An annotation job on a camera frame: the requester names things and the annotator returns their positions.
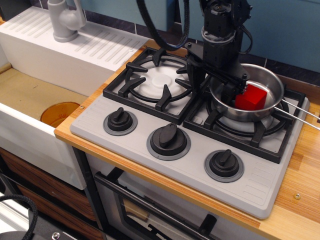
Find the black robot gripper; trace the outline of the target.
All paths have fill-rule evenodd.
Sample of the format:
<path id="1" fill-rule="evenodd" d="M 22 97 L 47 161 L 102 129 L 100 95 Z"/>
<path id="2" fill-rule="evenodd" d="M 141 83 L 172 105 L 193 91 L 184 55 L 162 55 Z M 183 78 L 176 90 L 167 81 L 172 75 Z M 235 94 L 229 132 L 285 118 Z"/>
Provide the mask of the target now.
<path id="1" fill-rule="evenodd" d="M 242 38 L 241 34 L 237 34 L 226 42 L 205 39 L 203 45 L 185 44 L 187 75 L 194 93 L 200 91 L 206 75 L 224 84 L 220 99 L 226 105 L 230 105 L 237 94 L 244 93 L 249 73 L 239 62 Z"/>

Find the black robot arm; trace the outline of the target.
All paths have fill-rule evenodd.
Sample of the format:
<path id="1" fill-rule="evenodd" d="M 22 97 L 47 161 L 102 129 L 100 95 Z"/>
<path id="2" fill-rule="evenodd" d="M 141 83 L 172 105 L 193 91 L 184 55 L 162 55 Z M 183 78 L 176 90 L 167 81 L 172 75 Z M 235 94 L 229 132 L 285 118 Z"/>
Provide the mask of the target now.
<path id="1" fill-rule="evenodd" d="M 240 64 L 244 26 L 252 6 L 246 0 L 202 0 L 204 15 L 201 29 L 203 45 L 187 43 L 186 70 L 191 89 L 197 93 L 207 76 L 222 83 L 221 100 L 229 104 L 242 94 L 249 79 Z"/>

